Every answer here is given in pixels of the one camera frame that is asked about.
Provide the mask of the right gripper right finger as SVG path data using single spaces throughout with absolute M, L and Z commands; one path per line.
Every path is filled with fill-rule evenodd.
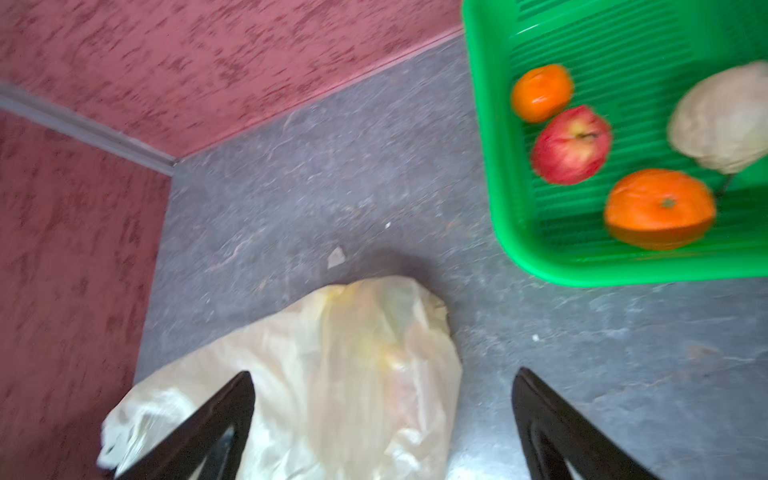
M 533 479 L 654 479 L 532 370 L 515 375 L 511 403 Z

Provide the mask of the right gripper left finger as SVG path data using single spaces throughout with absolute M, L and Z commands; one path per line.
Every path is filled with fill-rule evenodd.
M 251 374 L 241 371 L 121 479 L 234 479 L 255 407 Z

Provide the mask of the printed translucent plastic bag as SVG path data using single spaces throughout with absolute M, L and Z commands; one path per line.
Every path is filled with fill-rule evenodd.
M 441 479 L 462 365 L 445 303 L 388 276 L 320 288 L 136 384 L 101 427 L 116 474 L 236 374 L 254 414 L 241 479 Z

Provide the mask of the large orange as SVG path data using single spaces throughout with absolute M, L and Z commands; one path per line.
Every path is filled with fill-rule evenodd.
M 612 188 L 603 211 L 608 232 L 645 250 L 674 250 L 701 239 L 714 225 L 716 201 L 702 181 L 680 171 L 646 169 Z

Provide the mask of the red apple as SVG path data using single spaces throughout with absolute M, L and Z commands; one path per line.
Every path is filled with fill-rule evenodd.
M 606 163 L 613 142 L 609 123 L 587 106 L 552 119 L 537 137 L 530 161 L 549 184 L 575 185 L 593 177 Z

